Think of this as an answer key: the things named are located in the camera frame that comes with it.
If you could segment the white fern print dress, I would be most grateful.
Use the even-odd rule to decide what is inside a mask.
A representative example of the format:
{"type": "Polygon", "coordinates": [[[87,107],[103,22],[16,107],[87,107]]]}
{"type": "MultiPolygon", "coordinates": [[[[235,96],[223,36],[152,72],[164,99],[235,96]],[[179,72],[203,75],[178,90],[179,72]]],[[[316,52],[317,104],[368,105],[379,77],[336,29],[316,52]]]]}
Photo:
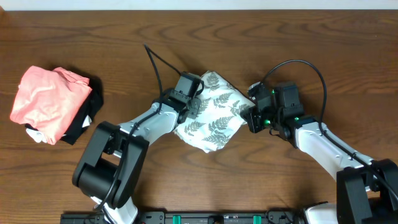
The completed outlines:
{"type": "Polygon", "coordinates": [[[185,143],[209,153],[224,148],[246,124],[241,112],[254,103],[216,72],[207,71],[201,79],[204,90],[198,96],[201,100],[198,115],[178,125],[174,134],[185,143]]]}

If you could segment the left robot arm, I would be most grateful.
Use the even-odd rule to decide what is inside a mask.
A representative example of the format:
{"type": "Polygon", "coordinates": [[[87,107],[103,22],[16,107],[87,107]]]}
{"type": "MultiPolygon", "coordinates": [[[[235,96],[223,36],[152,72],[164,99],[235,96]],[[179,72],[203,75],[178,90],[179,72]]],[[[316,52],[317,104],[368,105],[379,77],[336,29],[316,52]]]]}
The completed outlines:
{"type": "Polygon", "coordinates": [[[137,118],[119,125],[97,125],[73,173],[72,183],[96,202],[103,223],[134,223],[132,202],[147,150],[187,118],[195,118],[200,99],[169,96],[154,101],[137,118]]]}

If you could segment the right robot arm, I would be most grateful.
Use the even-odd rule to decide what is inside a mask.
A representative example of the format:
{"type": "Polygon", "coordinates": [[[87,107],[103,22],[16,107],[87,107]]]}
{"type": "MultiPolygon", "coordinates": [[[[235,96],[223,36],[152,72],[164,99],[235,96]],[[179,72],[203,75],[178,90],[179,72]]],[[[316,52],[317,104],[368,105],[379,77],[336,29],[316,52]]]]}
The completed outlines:
{"type": "Polygon", "coordinates": [[[397,223],[397,164],[377,161],[348,146],[325,123],[306,115],[298,93],[250,93],[242,117],[252,133],[277,132],[316,160],[336,182],[336,203],[302,210],[297,223],[397,223]]]}

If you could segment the folded black garment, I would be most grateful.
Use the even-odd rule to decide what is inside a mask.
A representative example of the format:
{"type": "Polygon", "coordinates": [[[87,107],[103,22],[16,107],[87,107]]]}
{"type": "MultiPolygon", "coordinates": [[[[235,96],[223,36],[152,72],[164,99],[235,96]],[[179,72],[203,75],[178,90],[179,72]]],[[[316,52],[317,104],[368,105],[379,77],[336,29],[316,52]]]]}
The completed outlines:
{"type": "Polygon", "coordinates": [[[102,82],[94,75],[79,75],[62,67],[52,71],[39,68],[38,72],[45,78],[55,75],[51,81],[54,89],[39,101],[44,110],[44,118],[39,122],[43,128],[29,123],[25,127],[42,132],[48,144],[64,141],[73,145],[88,128],[82,128],[85,117],[88,115],[92,120],[103,105],[102,82]]]}

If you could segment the folded coral pink garment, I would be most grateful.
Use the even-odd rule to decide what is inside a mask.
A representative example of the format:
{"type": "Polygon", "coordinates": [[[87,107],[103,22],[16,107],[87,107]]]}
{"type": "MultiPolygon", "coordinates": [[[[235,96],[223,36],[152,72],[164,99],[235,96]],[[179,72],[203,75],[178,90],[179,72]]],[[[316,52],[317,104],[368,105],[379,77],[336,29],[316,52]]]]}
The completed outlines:
{"type": "Polygon", "coordinates": [[[70,127],[92,88],[90,79],[58,67],[31,66],[21,78],[10,120],[29,124],[54,145],[70,127]]]}

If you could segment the white crumpled cloth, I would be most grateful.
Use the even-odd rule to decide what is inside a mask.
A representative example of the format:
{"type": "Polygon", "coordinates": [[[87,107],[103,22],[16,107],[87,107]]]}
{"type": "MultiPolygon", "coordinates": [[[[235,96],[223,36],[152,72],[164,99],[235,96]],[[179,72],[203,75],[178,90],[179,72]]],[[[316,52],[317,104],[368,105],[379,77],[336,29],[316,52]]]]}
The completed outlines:
{"type": "MultiPolygon", "coordinates": [[[[82,124],[82,128],[87,128],[90,124],[91,124],[92,120],[91,118],[87,115],[83,121],[82,124]]],[[[36,142],[36,143],[40,143],[40,142],[44,142],[47,143],[47,139],[45,137],[45,135],[40,132],[40,131],[35,131],[33,129],[30,128],[26,128],[26,133],[36,142]]]]}

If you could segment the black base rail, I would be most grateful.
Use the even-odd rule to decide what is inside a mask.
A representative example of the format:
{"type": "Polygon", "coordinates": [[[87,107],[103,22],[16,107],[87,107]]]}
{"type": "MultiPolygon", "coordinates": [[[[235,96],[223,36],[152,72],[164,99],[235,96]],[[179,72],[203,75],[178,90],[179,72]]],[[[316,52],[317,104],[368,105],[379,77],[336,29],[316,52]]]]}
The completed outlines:
{"type": "Polygon", "coordinates": [[[306,224],[303,211],[281,208],[262,213],[205,213],[146,211],[138,212],[134,218],[113,218],[101,212],[68,212],[60,216],[60,224],[306,224]]]}

